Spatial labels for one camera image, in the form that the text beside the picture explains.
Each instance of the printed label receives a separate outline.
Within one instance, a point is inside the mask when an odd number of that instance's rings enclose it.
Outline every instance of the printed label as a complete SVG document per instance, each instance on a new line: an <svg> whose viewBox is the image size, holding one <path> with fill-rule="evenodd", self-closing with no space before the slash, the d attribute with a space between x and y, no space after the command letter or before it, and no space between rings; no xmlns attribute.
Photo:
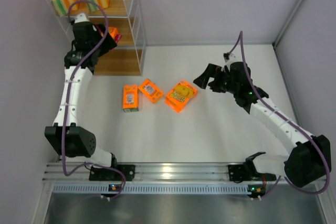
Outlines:
<svg viewBox="0 0 336 224"><path fill-rule="evenodd" d="M169 95L171 98L174 98L176 101L179 101L179 102L184 102L186 97L184 97L183 95L177 93L176 91L174 91L173 93L171 93Z"/></svg>
<svg viewBox="0 0 336 224"><path fill-rule="evenodd" d="M145 90L147 91L148 94L152 94L155 92L155 89L153 89L153 87L150 85L146 85Z"/></svg>
<svg viewBox="0 0 336 224"><path fill-rule="evenodd" d="M134 94L128 94L126 100L128 104L134 104Z"/></svg>

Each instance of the shelf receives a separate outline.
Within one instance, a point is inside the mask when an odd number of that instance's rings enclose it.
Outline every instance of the shelf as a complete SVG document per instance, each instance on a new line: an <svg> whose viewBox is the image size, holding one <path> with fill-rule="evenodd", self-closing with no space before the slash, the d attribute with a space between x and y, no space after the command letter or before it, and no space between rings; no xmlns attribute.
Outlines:
<svg viewBox="0 0 336 224"><path fill-rule="evenodd" d="M123 17L127 18L127 10L125 8L124 0L110 0L109 7L104 9L108 17ZM101 17L100 11L98 12L89 12L88 6L86 3L80 3L77 10L71 11L71 16L75 16L79 13L84 12L89 17Z"/></svg>
<svg viewBox="0 0 336 224"><path fill-rule="evenodd" d="M104 18L90 18L90 21L94 24L105 24ZM127 18L109 19L109 26L116 27L122 35L120 41L118 42L118 46L134 46L131 28Z"/></svg>
<svg viewBox="0 0 336 224"><path fill-rule="evenodd" d="M142 50L138 50L138 55L141 55ZM112 50L100 57L95 75L106 76L139 76L138 58L135 50Z"/></svg>

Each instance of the cable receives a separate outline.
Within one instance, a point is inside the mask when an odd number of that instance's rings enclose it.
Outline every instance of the cable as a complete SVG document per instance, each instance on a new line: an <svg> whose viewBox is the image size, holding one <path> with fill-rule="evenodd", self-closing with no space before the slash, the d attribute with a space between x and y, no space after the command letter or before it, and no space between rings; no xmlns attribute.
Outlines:
<svg viewBox="0 0 336 224"><path fill-rule="evenodd" d="M85 169L86 169L86 170L91 170L91 169L90 169L90 168L88 168L86 165L84 165L84 167L85 167Z"/></svg>
<svg viewBox="0 0 336 224"><path fill-rule="evenodd" d="M266 193L264 195L262 195L260 198L263 199L263 198L267 197L267 195L269 195L276 188L276 186L278 185L280 180L281 180L281 176L278 177L278 179L277 179L277 181L275 181L274 185L271 188L269 188L266 191Z"/></svg>
<svg viewBox="0 0 336 224"><path fill-rule="evenodd" d="M266 186L267 186L267 180L266 180L266 176L265 174L263 174L263 181L262 181L262 186L264 187L264 189L266 189Z"/></svg>
<svg viewBox="0 0 336 224"><path fill-rule="evenodd" d="M244 43L243 43L243 31L240 31L238 39L236 44L234 45L233 49L230 51L230 53L232 53L232 51L236 48L236 46L238 45L238 43L240 42L240 50L241 50L241 56L243 59L243 65L244 65L244 70L247 76L247 80L250 83L253 92L255 93L255 95L257 96L257 98L265 105L265 107L267 107L270 111L275 112L275 114L277 114L281 119L283 119L284 121L288 121L288 124L290 126L292 126L295 130L297 130L298 132L300 132L311 144L312 146L316 149L317 153L319 154L325 171L326 171L326 181L324 186L322 187L322 189L318 190L318 191L306 191L303 190L301 188L298 188L297 186L295 186L288 178L285 178L285 180L287 181L287 183L293 187L295 190L305 193L305 194L310 194L310 195L317 195L317 194L321 194L323 193L329 186L330 183L330 171L329 171L329 167L328 167L328 163L327 160L325 159L323 153L321 152L321 150L319 149L319 147L317 146L317 144L314 142L314 140L303 130L301 129L301 127L295 125L294 123L292 123L288 118L286 118L284 115L282 115L281 113L279 113L278 111L275 111L270 105L268 105L263 99L262 97L259 95L257 89L254 87L252 79L248 73L248 68L247 68L247 63L246 63L246 59L245 59L245 53L244 53Z"/></svg>
<svg viewBox="0 0 336 224"><path fill-rule="evenodd" d="M126 177L125 177L125 175L121 171L119 171L119 170L117 170L115 168L112 168L112 167L106 167L106 166L102 166L102 165L91 163L91 162L84 162L84 163L76 166L69 173L67 172L67 167L66 167L66 160L65 160L65 157L66 157L65 156L65 131L66 131L66 124L67 124L67 119L68 119L68 110L69 110L68 106L69 106L69 100L70 100L70 91L71 91L72 80L74 79L77 70L80 68L80 66L83 64L83 62L85 60L87 60L91 56L91 54L93 54L94 51L96 51L100 47L100 45L103 43L103 41L105 40L105 38L106 38L106 36L108 34L108 27L109 27L109 20L107 19L107 16L106 16L104 10L99 5L97 5L95 2L88 1L88 0L78 0L78 1L73 2L70 5L69 10L68 10L68 19L69 19L70 22L71 22L71 20L70 20L70 11L71 11L72 7L74 5L76 5L76 4L78 4L78 3L83 3L83 2L95 5L101 11L101 13L104 16L106 29L105 29L103 37L100 39L100 41L76 65L75 69L73 70L73 72L72 72L72 74L70 76L70 80L68 82L68 89L67 89L67 94L66 94L65 112L64 112L64 119L63 119L63 126L62 126L62 135L61 135L62 168L63 168L63 173L64 173L65 176L70 176L71 174L73 174L77 169L81 168L82 166L84 166L85 168L87 168L86 165L98 166L100 168L108 169L108 170L111 170L113 172L116 172L116 173L120 174L121 177L122 177L122 181L121 181L122 182L122 186L121 186L121 189L118 191L118 193L115 194L113 197L110 198L110 199L114 199L114 198L117 198L121 194L121 192L123 191L123 189L124 189L124 187L126 185ZM72 205L71 207L69 207L68 210L66 210L64 213L62 213L60 215L60 217L63 216L64 214L66 214L69 210L71 210L73 207L75 207L76 205L78 205L83 200L91 198L91 197L95 197L95 196L97 196L97 195L89 195L89 196L83 198L82 200L76 202L74 205Z"/></svg>

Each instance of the metal floor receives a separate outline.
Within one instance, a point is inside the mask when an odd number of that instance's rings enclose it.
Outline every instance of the metal floor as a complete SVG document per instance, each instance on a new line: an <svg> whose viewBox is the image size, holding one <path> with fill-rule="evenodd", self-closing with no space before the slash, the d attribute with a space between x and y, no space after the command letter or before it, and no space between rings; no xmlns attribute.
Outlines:
<svg viewBox="0 0 336 224"><path fill-rule="evenodd" d="M108 202L87 195L53 194L45 224L324 224L317 196L278 185L262 201L229 195L121 195Z"/></svg>

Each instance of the black bracket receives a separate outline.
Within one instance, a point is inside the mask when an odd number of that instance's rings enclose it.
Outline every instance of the black bracket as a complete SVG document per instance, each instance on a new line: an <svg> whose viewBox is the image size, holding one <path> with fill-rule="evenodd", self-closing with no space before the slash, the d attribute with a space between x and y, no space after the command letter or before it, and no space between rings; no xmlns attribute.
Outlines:
<svg viewBox="0 0 336 224"><path fill-rule="evenodd" d="M126 181L132 181L135 176L135 165L117 165L116 169L121 171ZM91 167L90 181L121 181L122 177L119 173L104 168Z"/></svg>
<svg viewBox="0 0 336 224"><path fill-rule="evenodd" d="M274 174L258 173L253 165L253 159L264 152L258 152L246 158L245 162L240 165L228 165L230 181L241 183L243 181L262 181L262 176L265 176L266 181L276 181L277 177Z"/></svg>

